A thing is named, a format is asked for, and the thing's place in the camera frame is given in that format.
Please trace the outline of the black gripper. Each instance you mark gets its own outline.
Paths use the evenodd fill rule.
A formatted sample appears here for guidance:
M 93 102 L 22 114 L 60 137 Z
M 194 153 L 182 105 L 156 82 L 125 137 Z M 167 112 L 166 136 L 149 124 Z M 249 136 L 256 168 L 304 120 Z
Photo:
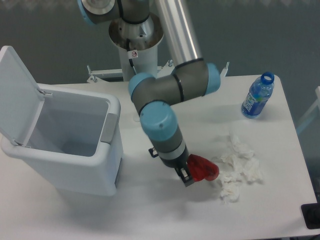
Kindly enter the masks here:
M 148 151 L 152 158 L 160 157 L 167 167 L 175 169 L 185 187 L 189 187 L 195 183 L 187 166 L 189 156 L 187 147 L 183 147 L 183 150 L 177 148 L 176 150 L 167 153 L 157 152 L 154 147 L 149 148 Z

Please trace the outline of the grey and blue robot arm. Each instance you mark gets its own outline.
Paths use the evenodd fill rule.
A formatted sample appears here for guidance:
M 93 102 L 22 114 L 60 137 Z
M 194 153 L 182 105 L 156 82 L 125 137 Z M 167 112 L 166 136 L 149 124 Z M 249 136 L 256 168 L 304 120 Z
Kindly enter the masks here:
M 188 6 L 183 0 L 157 0 L 158 13 L 147 0 L 80 0 L 82 17 L 90 24 L 109 22 L 113 43 L 125 50 L 121 68 L 128 81 L 130 99 L 143 131 L 162 162 L 175 169 L 182 182 L 195 182 L 187 165 L 189 152 L 172 105 L 217 91 L 220 73 L 203 59 Z M 174 68 L 156 78 L 145 66 L 138 66 L 142 52 L 166 38 Z

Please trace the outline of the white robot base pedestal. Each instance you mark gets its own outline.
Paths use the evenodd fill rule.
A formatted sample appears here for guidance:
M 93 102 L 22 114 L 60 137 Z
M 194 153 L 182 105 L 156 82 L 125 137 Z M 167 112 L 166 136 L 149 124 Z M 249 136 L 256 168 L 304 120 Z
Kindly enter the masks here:
M 130 24 L 122 18 L 111 21 L 109 36 L 118 49 L 122 77 L 128 82 L 135 74 L 158 75 L 158 45 L 164 32 L 160 19 L 150 13 L 146 21 Z

